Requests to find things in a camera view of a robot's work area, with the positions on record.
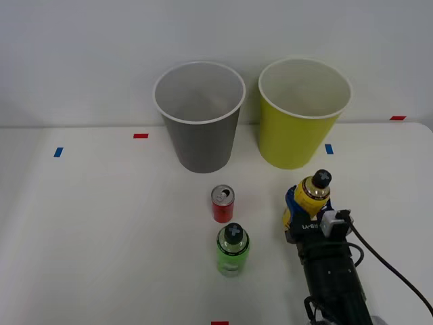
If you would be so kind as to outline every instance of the can lid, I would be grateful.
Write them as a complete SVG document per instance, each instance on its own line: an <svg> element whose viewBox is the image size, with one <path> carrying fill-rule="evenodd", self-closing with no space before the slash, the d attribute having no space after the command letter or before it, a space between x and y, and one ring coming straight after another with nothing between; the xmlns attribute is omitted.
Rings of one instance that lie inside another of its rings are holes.
<svg viewBox="0 0 433 325"><path fill-rule="evenodd" d="M210 196L213 203L221 206L230 205L235 200L235 192L228 185L218 185Z"/></svg>
<svg viewBox="0 0 433 325"><path fill-rule="evenodd" d="M329 171L319 169L311 179L311 183L318 188L326 188L331 183L332 176Z"/></svg>
<svg viewBox="0 0 433 325"><path fill-rule="evenodd" d="M241 225L236 222L229 223L224 229L224 239L230 245L239 244L243 237L244 230Z"/></svg>

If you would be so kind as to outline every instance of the bottle label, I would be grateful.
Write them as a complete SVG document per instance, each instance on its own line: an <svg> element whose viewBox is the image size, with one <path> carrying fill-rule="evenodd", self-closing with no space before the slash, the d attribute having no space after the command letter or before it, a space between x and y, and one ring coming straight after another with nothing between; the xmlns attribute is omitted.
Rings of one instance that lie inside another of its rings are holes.
<svg viewBox="0 0 433 325"><path fill-rule="evenodd" d="M284 231L288 231L290 227L290 209L286 208L283 214L283 224L284 224Z"/></svg>
<svg viewBox="0 0 433 325"><path fill-rule="evenodd" d="M329 197L324 198L323 200L316 200L304 188L303 180L298 186L296 186L294 200L310 215L310 217L314 217L329 200Z"/></svg>

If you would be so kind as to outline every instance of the soda can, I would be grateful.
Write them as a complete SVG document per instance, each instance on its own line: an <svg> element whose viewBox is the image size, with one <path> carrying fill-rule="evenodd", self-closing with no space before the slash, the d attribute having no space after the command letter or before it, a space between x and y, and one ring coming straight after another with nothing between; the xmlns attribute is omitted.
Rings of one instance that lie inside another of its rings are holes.
<svg viewBox="0 0 433 325"><path fill-rule="evenodd" d="M235 192L227 185L218 185L212 190L212 212L215 221L226 223L233 217Z"/></svg>

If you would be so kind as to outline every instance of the bottle cap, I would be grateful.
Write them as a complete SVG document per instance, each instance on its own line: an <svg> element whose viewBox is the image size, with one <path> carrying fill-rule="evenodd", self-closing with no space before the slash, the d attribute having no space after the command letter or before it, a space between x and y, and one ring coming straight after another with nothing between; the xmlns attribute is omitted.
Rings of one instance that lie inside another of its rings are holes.
<svg viewBox="0 0 433 325"><path fill-rule="evenodd" d="M331 183L332 176L329 171L319 169L311 179L311 183L317 188L326 188Z"/></svg>
<svg viewBox="0 0 433 325"><path fill-rule="evenodd" d="M243 237L244 230L242 229L241 225L236 222L229 223L224 229L225 241L230 245L239 244Z"/></svg>

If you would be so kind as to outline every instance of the yellow object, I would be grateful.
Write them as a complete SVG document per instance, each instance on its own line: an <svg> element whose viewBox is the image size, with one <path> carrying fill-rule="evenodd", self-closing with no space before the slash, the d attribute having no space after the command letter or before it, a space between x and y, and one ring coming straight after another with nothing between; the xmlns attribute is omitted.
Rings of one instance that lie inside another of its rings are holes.
<svg viewBox="0 0 433 325"><path fill-rule="evenodd" d="M304 183L304 181L305 179L302 180L298 184L298 186L296 186L294 200L313 218L329 200L329 196L327 198L324 198L323 200L311 198L304 191L304 188L302 186L302 183Z"/></svg>
<svg viewBox="0 0 433 325"><path fill-rule="evenodd" d="M258 80L263 158L282 169L304 166L350 99L350 85L336 70L313 60L281 60Z"/></svg>

